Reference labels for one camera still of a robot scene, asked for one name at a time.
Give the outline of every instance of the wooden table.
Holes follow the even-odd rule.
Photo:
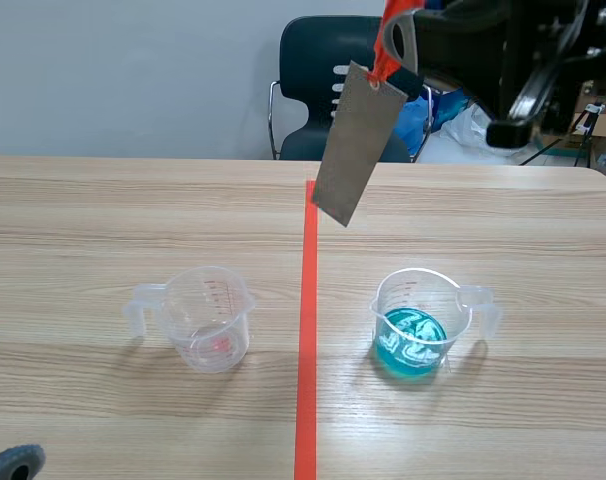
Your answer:
[[[303,162],[0,157],[0,451],[43,479],[290,479]],[[606,179],[545,167],[379,165],[348,229],[319,226],[318,478],[606,478]],[[191,371],[120,308],[192,266],[258,307],[236,371]],[[486,345],[399,384],[369,348],[389,272],[495,288]]]

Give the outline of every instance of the white wall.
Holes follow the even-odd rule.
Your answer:
[[[0,153],[271,158],[281,32],[384,0],[0,0]],[[277,99],[276,136],[305,123]]]

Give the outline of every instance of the red tape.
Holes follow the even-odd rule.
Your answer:
[[[316,479],[316,299],[318,210],[312,202],[314,182],[306,184],[299,325],[299,376],[296,394],[294,480]]]
[[[383,12],[383,18],[381,19],[381,26],[379,27],[379,34],[376,37],[376,43],[374,44],[374,53],[376,58],[374,59],[374,69],[370,73],[369,79],[376,82],[385,82],[390,76],[392,76],[399,68],[401,64],[390,57],[381,43],[381,37],[383,36],[383,27],[392,17],[398,15],[405,10],[411,10],[413,8],[422,8],[425,5],[425,0],[387,0],[385,4],[385,11]]]

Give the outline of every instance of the empty measuring cup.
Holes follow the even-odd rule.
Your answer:
[[[438,367],[473,318],[480,321],[482,337],[490,338],[503,317],[491,289],[459,286],[425,268],[388,275],[370,309],[376,315],[377,356],[405,375],[422,375]]]
[[[250,343],[248,313],[254,298],[237,274],[222,267],[199,267],[166,284],[134,288],[123,307],[135,337],[145,335],[145,310],[187,364],[202,372],[222,372],[237,364]]]

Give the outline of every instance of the blue liquid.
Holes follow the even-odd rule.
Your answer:
[[[434,317],[415,308],[397,308],[385,314],[392,325],[414,338],[441,341],[445,330]],[[375,339],[376,354],[394,373],[423,375],[438,367],[447,351],[445,345],[425,345],[401,337],[382,327]]]

